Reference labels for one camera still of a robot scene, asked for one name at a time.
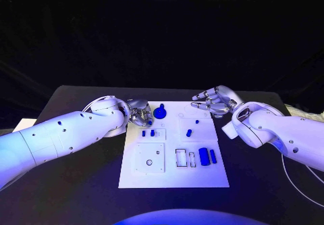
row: black background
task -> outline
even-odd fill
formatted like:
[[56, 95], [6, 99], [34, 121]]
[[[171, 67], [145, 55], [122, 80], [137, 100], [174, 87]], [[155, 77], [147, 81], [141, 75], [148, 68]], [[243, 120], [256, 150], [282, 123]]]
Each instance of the black background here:
[[[105, 93], [122, 99], [134, 96], [150, 101], [184, 101], [200, 91], [62, 86], [37, 123], [81, 110]], [[275, 93], [237, 94], [289, 115]], [[230, 140], [222, 131], [229, 120], [230, 114], [214, 119], [229, 188], [118, 189], [125, 143], [121, 134], [42, 164], [1, 191], [1, 223], [112, 224], [150, 211], [184, 208], [229, 212], [268, 224], [324, 224], [322, 207], [305, 199], [286, 179], [279, 151], [269, 144], [253, 149], [240, 138]], [[322, 183], [302, 164], [289, 159], [285, 164], [297, 187], [322, 204]]]
[[1, 128], [60, 85], [279, 93], [318, 113], [321, 7], [275, 1], [0, 1]]

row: white board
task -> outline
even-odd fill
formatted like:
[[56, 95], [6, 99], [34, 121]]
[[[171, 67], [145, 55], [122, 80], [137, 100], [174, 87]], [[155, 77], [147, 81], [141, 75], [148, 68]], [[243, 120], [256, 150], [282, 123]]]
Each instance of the white board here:
[[[193, 108], [190, 102], [148, 103], [151, 111], [163, 103], [167, 116], [161, 120], [153, 118], [151, 128], [142, 129], [144, 127], [128, 124], [118, 187], [227, 188], [227, 176], [210, 113]], [[190, 137], [186, 136], [187, 129], [193, 131]], [[200, 148], [207, 148], [209, 166], [200, 164]], [[214, 150], [216, 164], [212, 162], [210, 150]], [[189, 154], [194, 155], [196, 167], [190, 166], [193, 159]], [[177, 166], [177, 160], [181, 160], [183, 165], [186, 160], [187, 166]]]

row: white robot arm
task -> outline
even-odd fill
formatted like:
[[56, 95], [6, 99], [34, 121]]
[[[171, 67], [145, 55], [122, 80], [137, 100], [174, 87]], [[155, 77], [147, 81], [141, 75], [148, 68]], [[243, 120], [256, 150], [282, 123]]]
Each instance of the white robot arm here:
[[57, 116], [1, 136], [0, 190], [42, 163], [79, 151], [102, 137], [125, 133], [128, 121], [138, 126], [151, 126], [148, 102], [124, 102], [114, 96], [104, 96], [89, 103], [82, 112]]
[[239, 136], [253, 148], [271, 143], [284, 156], [324, 171], [322, 122], [284, 116], [268, 104], [243, 103], [233, 90], [222, 85], [193, 96], [193, 100], [204, 97], [206, 104], [193, 102], [194, 108], [209, 110], [214, 118], [233, 113], [222, 128], [230, 139]]

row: small blue piece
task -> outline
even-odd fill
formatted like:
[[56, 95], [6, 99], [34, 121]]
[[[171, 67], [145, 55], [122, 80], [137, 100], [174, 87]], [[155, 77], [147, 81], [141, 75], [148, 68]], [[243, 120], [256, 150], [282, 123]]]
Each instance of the small blue piece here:
[[160, 104], [160, 107], [154, 109], [153, 115], [157, 119], [163, 119], [167, 115], [167, 111], [164, 110], [164, 104]]
[[201, 165], [210, 165], [209, 155], [207, 155], [207, 148], [199, 149], [199, 156], [200, 156], [200, 163]]
[[213, 163], [217, 163], [217, 162], [216, 162], [216, 156], [214, 156], [214, 151], [213, 151], [213, 150], [210, 150], [210, 156], [212, 156], [212, 161], [213, 161]]
[[191, 136], [191, 132], [193, 132], [193, 131], [189, 129], [189, 130], [187, 130], [187, 137]]

